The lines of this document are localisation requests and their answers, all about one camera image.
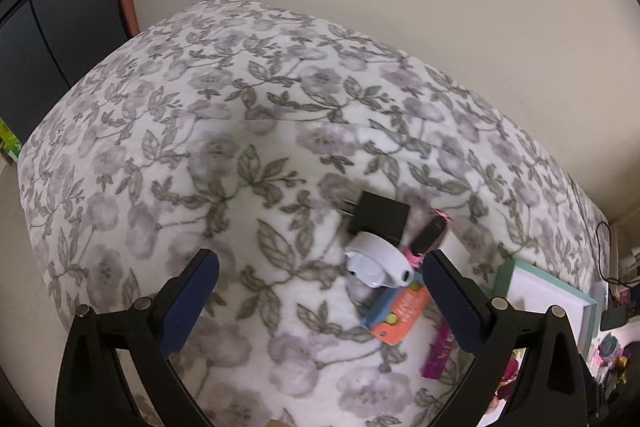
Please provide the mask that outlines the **teal white tray box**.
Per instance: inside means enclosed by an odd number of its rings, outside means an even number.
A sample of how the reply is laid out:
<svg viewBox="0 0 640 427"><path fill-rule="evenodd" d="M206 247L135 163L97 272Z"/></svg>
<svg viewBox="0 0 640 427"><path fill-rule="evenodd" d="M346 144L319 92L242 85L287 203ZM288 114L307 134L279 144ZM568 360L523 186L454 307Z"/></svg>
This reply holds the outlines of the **teal white tray box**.
<svg viewBox="0 0 640 427"><path fill-rule="evenodd" d="M522 260L498 270L491 304L504 313L495 332L506 369L480 425L538 426L587 421L584 360L593 334L597 301Z"/></svg>

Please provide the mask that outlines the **purple rectangular box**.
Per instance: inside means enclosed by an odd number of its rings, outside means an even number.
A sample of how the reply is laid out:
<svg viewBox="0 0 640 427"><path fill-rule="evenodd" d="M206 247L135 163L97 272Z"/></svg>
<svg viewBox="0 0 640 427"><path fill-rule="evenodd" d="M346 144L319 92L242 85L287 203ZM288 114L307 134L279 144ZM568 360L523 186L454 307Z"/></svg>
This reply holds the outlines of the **purple rectangular box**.
<svg viewBox="0 0 640 427"><path fill-rule="evenodd" d="M447 322L441 321L437 327L435 339L430 344L427 358L421 367L423 378L437 381L442 376L453 345L454 334Z"/></svg>

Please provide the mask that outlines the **white charger cube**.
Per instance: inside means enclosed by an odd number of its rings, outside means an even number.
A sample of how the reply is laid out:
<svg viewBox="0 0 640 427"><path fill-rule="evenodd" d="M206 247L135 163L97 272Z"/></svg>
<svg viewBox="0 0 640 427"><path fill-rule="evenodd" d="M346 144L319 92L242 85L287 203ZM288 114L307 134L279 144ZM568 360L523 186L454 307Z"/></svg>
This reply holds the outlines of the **white charger cube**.
<svg viewBox="0 0 640 427"><path fill-rule="evenodd" d="M460 273L469 268L471 263L471 254L460 242L460 239L454 235L454 233L449 232L445 236L439 249Z"/></svg>

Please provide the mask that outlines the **large blue orange toy box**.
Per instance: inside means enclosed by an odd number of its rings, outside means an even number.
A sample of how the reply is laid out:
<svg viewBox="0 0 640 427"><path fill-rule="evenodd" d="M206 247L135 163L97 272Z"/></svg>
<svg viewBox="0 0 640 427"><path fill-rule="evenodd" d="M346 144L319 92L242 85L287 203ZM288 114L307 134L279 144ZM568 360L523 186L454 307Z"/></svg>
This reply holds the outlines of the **large blue orange toy box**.
<svg viewBox="0 0 640 427"><path fill-rule="evenodd" d="M397 346L407 337L430 300L422 275L413 272L407 286L375 289L360 326L387 346Z"/></svg>

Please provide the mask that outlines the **pink black smart watch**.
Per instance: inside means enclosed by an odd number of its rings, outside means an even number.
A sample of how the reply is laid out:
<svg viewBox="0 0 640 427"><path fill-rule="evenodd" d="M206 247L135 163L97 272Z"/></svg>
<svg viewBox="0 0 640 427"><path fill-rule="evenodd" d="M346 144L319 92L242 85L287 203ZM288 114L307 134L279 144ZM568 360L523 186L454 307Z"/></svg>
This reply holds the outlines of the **pink black smart watch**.
<svg viewBox="0 0 640 427"><path fill-rule="evenodd" d="M440 209L431 210L431 219L404 248L405 258L412 269L419 269L424 257L431 251L436 251L449 232L451 218Z"/></svg>

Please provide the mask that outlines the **black power adapter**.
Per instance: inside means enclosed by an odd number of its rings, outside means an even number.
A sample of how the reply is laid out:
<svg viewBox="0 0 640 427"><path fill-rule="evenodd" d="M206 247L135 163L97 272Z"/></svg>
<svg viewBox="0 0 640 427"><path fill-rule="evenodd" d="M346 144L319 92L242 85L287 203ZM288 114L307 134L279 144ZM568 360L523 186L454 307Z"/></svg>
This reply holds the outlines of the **black power adapter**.
<svg viewBox="0 0 640 427"><path fill-rule="evenodd" d="M344 200L341 213L347 217L347 233L370 233L398 246L404 235L410 207L404 202L363 191L357 202Z"/></svg>

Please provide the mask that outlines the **floral grey white blanket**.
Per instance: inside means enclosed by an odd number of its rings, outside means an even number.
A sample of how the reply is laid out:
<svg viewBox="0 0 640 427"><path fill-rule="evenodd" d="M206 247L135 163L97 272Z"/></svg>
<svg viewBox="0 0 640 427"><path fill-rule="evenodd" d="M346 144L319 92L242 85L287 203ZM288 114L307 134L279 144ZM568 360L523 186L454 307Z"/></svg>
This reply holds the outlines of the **floral grey white blanket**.
<svg viewBox="0 0 640 427"><path fill-rule="evenodd" d="M340 208L447 211L490 289L523 259L589 291L602 211L521 127L418 58L327 20L205 0L96 65L25 142L18 183L58 316L126 309L202 248L220 279L172 359L219 426L424 426L469 357L421 376L439 317L390 347L360 326Z"/></svg>

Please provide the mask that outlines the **dark cabinet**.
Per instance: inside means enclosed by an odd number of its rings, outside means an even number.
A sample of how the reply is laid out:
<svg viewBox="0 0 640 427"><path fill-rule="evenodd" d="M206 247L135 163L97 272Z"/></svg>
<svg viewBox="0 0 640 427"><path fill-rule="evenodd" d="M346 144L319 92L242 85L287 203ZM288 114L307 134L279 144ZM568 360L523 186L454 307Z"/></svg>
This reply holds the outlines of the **dark cabinet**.
<svg viewBox="0 0 640 427"><path fill-rule="evenodd" d="M1 118L26 141L130 37L119 0L1 0Z"/></svg>

